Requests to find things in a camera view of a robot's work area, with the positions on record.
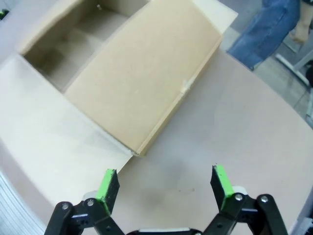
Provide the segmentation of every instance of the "box flap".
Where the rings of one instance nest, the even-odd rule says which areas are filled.
[[[109,39],[65,95],[143,154],[221,40],[190,0],[152,1]]]

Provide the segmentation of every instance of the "person's leg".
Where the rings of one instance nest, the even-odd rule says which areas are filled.
[[[300,0],[263,0],[261,11],[227,51],[252,69],[264,61],[296,26]]]

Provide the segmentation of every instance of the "white table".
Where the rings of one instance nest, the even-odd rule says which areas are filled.
[[[20,57],[0,73],[1,166],[47,222],[54,204],[77,203],[97,189],[106,168],[121,168],[130,156]],[[203,230],[218,212],[209,184],[218,163],[252,197],[272,194],[289,228],[312,187],[312,141],[311,129],[282,98],[219,52],[147,157],[120,171],[113,217],[125,232]]]

